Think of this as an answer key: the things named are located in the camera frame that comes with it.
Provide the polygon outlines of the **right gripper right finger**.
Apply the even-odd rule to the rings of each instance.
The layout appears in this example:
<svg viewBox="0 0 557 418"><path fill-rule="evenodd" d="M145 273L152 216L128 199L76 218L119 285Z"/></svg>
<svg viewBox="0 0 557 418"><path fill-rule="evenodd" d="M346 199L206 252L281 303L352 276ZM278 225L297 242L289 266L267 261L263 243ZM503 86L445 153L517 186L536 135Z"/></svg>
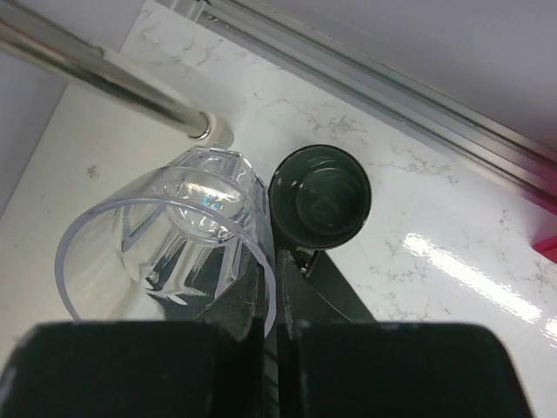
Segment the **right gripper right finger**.
<svg viewBox="0 0 557 418"><path fill-rule="evenodd" d="M351 320L277 253L284 417L553 417L556 355L525 313Z"/></svg>

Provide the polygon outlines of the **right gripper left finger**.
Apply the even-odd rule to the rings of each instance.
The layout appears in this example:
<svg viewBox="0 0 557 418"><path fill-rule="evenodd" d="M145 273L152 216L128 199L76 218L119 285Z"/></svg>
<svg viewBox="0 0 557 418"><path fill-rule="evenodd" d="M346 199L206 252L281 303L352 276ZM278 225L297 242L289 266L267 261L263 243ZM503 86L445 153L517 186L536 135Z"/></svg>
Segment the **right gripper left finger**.
<svg viewBox="0 0 557 418"><path fill-rule="evenodd" d="M261 417L263 268L189 321L51 322L1 375L4 417Z"/></svg>

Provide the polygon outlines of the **clear plastic glass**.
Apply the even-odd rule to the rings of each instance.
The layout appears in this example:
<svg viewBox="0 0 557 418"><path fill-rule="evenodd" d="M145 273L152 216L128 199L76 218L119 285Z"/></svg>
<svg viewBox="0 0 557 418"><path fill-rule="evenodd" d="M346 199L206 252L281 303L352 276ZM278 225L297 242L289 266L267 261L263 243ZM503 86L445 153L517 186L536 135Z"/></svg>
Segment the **clear plastic glass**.
<svg viewBox="0 0 557 418"><path fill-rule="evenodd" d="M78 216L56 258L75 320L209 320L243 339L276 319L265 183L239 152L195 146Z"/></svg>

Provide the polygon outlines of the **dark grey mug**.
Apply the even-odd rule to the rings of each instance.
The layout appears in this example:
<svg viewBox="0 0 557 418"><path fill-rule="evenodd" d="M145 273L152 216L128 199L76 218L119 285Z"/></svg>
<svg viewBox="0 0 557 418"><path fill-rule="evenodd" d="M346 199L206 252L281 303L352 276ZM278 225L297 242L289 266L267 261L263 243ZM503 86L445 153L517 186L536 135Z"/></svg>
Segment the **dark grey mug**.
<svg viewBox="0 0 557 418"><path fill-rule="evenodd" d="M332 145L292 152L269 187L272 229L287 246L328 250L344 245L364 226L372 186L360 162Z"/></svg>

